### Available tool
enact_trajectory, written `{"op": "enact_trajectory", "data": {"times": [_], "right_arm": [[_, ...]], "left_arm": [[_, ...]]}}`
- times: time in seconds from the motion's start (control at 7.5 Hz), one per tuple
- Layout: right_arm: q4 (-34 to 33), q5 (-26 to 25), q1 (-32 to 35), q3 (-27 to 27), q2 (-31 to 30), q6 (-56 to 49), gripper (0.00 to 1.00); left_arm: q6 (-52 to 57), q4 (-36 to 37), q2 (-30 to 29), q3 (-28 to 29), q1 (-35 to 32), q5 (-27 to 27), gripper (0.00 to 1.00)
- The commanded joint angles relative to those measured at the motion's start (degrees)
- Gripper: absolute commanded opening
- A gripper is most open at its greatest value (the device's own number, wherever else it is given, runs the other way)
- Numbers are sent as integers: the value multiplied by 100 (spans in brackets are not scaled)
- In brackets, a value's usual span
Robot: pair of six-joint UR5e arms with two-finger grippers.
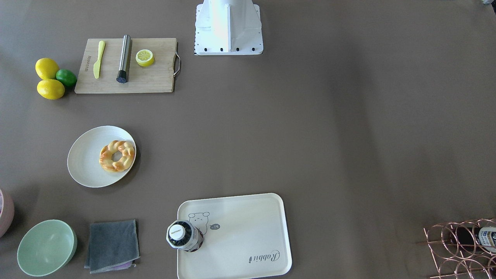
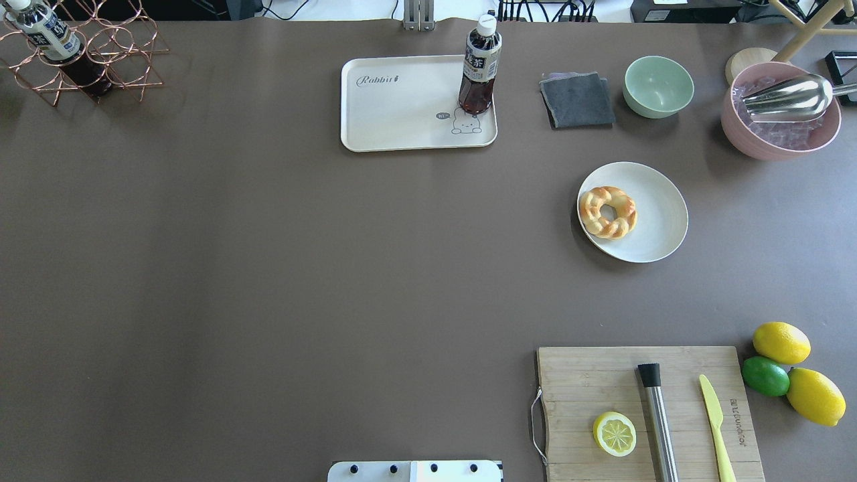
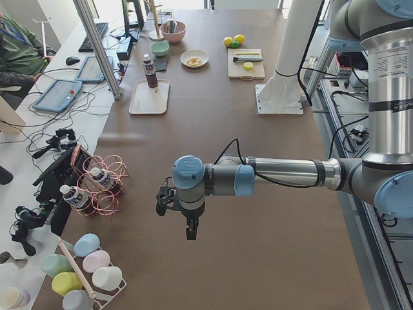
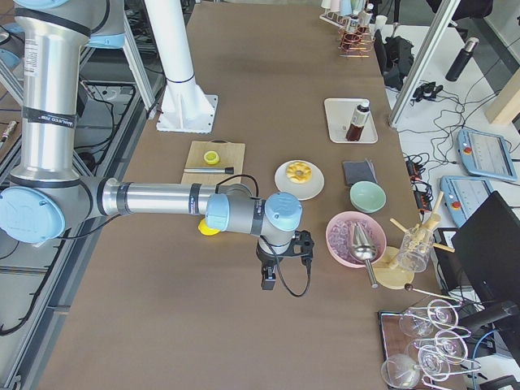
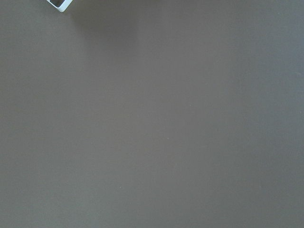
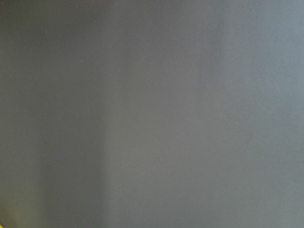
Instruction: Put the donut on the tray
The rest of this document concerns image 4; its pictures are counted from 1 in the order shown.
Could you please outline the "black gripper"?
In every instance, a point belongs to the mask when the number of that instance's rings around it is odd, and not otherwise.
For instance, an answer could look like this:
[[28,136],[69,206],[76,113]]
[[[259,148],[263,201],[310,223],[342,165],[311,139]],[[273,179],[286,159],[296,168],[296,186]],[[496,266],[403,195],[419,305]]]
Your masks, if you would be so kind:
[[261,262],[261,288],[262,290],[273,290],[276,283],[275,273],[277,271],[280,258],[265,237],[258,238],[256,255]]

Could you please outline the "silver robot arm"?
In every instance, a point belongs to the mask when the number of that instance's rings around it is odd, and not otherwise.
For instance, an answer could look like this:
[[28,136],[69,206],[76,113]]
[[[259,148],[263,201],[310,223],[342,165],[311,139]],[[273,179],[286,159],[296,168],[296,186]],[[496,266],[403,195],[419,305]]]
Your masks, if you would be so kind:
[[241,184],[138,184],[82,177],[72,166],[80,52],[125,42],[121,1],[19,1],[24,30],[21,160],[1,193],[1,228],[39,244],[101,216],[201,215],[210,228],[256,236],[262,288],[282,279],[284,258],[313,257],[310,234],[299,229],[301,203],[289,193],[256,197]]

